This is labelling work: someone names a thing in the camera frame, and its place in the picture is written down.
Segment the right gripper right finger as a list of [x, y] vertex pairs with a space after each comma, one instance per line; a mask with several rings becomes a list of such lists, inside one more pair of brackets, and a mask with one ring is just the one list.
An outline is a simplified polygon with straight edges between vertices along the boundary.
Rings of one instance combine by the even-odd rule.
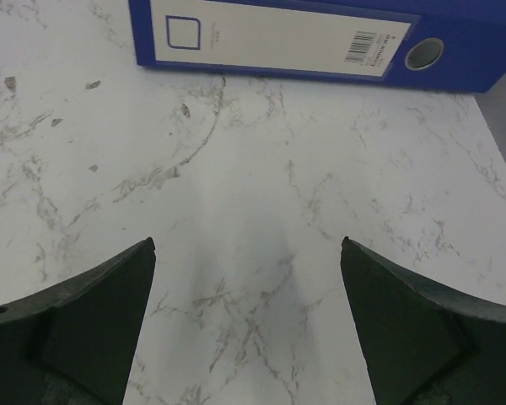
[[349, 238], [341, 271], [378, 404], [506, 404], [506, 305]]

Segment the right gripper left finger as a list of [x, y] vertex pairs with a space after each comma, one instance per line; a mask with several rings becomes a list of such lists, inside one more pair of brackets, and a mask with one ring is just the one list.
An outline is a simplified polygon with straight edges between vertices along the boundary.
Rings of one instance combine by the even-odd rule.
[[147, 238], [0, 305], [0, 404], [121, 404], [155, 263]]

